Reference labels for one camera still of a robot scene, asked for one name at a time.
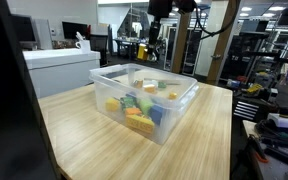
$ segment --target green block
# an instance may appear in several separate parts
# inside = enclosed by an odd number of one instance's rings
[[[135,108],[136,107],[135,100],[132,97],[123,97],[123,98],[121,98],[120,102],[121,102],[123,111],[126,108]]]
[[[145,116],[149,116],[149,112],[154,103],[150,99],[139,100],[138,105]]]
[[[166,88],[166,83],[164,83],[164,82],[158,82],[158,88],[163,88],[163,89],[165,89],[165,88]]]

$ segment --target clear plastic bin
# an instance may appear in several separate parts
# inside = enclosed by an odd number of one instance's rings
[[[196,79],[136,64],[90,70],[98,110],[163,144],[198,89]]]

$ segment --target cable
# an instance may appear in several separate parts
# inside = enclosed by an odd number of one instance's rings
[[[206,34],[208,34],[207,36],[204,36],[204,37],[200,38],[199,40],[202,40],[202,39],[205,39],[205,38],[208,38],[208,37],[213,37],[213,36],[215,36],[215,35],[217,35],[217,34],[220,34],[220,33],[224,32],[224,31],[226,31],[226,30],[233,24],[233,22],[234,22],[234,20],[235,20],[235,17],[236,17],[236,15],[237,15],[238,6],[239,6],[239,1],[238,1],[238,0],[235,0],[235,1],[236,1],[236,7],[235,7],[235,11],[234,11],[234,16],[233,16],[233,18],[230,20],[230,22],[229,22],[226,26],[224,26],[223,28],[221,28],[220,30],[215,31],[215,32],[209,32],[209,31],[207,31],[207,30],[202,26],[201,21],[200,21],[200,18],[199,18],[199,16],[198,16],[198,5],[197,5],[197,3],[195,3],[195,8],[196,8],[196,22],[195,22],[195,26],[194,26],[193,31],[195,31],[196,25],[198,24],[199,27],[201,28],[201,30],[202,30],[203,32],[205,32]]]

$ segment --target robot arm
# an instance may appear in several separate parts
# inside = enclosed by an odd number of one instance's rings
[[[168,18],[172,11],[172,3],[179,9],[180,14],[191,13],[196,7],[194,0],[150,0],[147,13],[154,16],[154,21],[151,23],[149,31],[149,42],[147,53],[152,56],[155,50],[158,34],[160,32],[161,18]]]

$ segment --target toy block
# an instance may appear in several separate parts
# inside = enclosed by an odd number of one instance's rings
[[[154,104],[150,99],[142,99],[139,100],[138,105],[143,114],[149,116],[149,111]]]
[[[115,112],[119,109],[120,102],[114,98],[108,98],[105,102],[106,111]]]
[[[138,115],[128,115],[126,116],[126,125],[129,127],[133,127],[135,129],[139,129],[146,133],[152,134],[154,130],[154,122],[145,117],[141,117]]]
[[[168,96],[168,99],[176,99],[177,98],[177,94],[174,92],[171,92]]]
[[[150,117],[155,124],[160,125],[164,109],[161,106],[154,105],[150,109]]]
[[[158,88],[165,89],[166,88],[166,83],[158,82]]]
[[[144,91],[148,92],[148,93],[155,93],[155,86],[154,84],[148,84],[143,86]]]
[[[120,103],[123,111],[125,111],[126,108],[136,108],[136,102],[133,97],[122,97]]]
[[[138,108],[126,108],[125,115],[135,115],[135,114],[142,114],[142,111]]]
[[[136,88],[142,88],[143,87],[143,80],[136,80],[136,81],[134,81],[133,85]]]

